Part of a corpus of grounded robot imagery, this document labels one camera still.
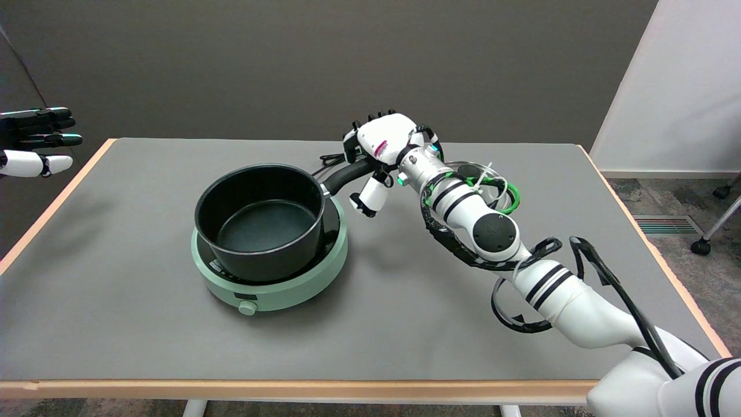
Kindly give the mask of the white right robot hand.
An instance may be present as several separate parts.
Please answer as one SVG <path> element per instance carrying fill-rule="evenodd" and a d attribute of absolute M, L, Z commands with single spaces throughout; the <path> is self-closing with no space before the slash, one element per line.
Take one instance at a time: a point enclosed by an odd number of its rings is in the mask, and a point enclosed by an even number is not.
<path fill-rule="evenodd" d="M 429 147 L 441 162 L 445 160 L 439 137 L 429 126 L 417 124 L 396 111 L 371 114 L 368 122 L 354 122 L 353 129 L 342 140 L 343 156 L 352 164 L 359 158 L 370 159 L 372 175 L 359 193 L 350 195 L 350 203 L 366 217 L 375 217 L 387 201 L 392 188 L 392 175 L 405 154 L 415 148 Z"/>

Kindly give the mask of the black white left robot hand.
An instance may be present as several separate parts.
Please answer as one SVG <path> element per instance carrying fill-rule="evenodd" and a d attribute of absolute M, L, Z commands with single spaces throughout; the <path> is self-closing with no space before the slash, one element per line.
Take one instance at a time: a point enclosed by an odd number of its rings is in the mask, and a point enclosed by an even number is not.
<path fill-rule="evenodd" d="M 2 176 L 46 178 L 71 168 L 71 156 L 42 154 L 38 150 L 81 145 L 81 135 L 63 132 L 74 126 L 76 121 L 66 107 L 2 112 Z"/>

